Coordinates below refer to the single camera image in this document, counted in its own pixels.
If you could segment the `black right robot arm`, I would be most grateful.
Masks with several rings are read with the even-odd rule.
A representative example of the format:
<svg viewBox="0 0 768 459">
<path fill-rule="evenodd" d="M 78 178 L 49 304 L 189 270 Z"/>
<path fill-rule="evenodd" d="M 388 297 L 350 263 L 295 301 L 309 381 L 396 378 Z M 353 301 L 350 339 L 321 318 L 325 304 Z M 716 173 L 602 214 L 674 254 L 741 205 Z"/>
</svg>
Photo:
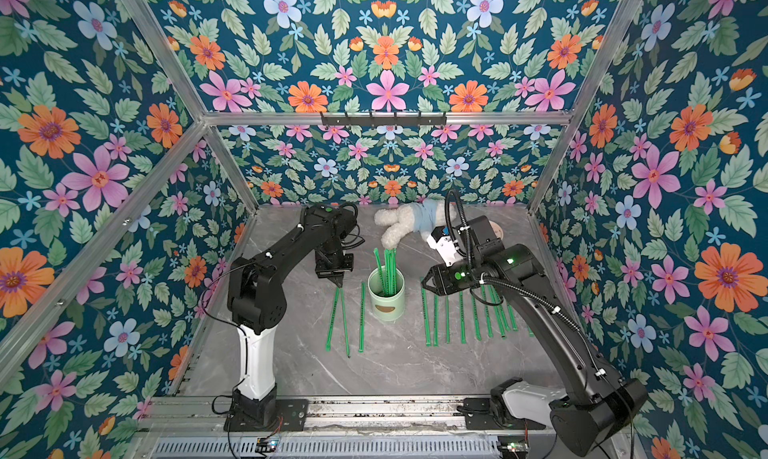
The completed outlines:
<svg viewBox="0 0 768 459">
<path fill-rule="evenodd" d="M 648 399 L 646 387 L 624 378 L 586 338 L 527 246 L 505 246 L 485 216 L 436 227 L 428 243 L 442 260 L 423 279 L 426 290 L 449 296 L 494 289 L 533 331 L 564 385 L 549 418 L 565 447 L 585 457 L 632 423 Z"/>
</svg>

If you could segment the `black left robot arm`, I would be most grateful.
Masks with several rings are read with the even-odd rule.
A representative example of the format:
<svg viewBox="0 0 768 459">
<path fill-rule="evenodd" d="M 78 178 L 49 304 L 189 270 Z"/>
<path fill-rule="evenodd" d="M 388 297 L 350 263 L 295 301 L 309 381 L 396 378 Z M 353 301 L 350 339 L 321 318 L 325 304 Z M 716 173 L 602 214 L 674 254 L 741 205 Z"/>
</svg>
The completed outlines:
<svg viewBox="0 0 768 459">
<path fill-rule="evenodd" d="M 301 210 L 297 225 L 264 251 L 237 258 L 229 271 L 227 309 L 239 338 L 239 379 L 232 391 L 230 422 L 265 430 L 278 419 L 274 374 L 275 332 L 287 312 L 283 283 L 306 256 L 315 274 L 336 288 L 354 269 L 352 249 L 364 240 L 353 203 L 314 204 Z"/>
</svg>

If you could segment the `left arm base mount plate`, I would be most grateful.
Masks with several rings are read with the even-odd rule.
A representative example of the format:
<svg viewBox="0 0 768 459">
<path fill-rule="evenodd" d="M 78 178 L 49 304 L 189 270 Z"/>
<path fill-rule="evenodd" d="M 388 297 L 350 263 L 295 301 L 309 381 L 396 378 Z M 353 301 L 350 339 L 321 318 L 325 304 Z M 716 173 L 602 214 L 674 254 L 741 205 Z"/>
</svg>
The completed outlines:
<svg viewBox="0 0 768 459">
<path fill-rule="evenodd" d="M 303 431 L 307 419 L 309 401 L 306 399 L 277 399 L 273 411 L 264 419 L 247 414 L 239 405 L 225 420 L 227 432 L 297 432 Z"/>
</svg>

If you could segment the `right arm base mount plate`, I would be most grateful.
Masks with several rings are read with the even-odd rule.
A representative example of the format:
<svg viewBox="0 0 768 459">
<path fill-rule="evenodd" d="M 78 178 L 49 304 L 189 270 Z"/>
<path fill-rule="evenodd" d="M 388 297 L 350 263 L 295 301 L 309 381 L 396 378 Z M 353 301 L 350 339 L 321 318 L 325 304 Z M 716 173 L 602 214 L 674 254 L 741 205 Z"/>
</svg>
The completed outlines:
<svg viewBox="0 0 768 459">
<path fill-rule="evenodd" d="M 491 397 L 465 398 L 456 407 L 465 419 L 468 430 L 544 430 L 545 426 L 528 419 L 514 417 L 500 399 Z"/>
</svg>

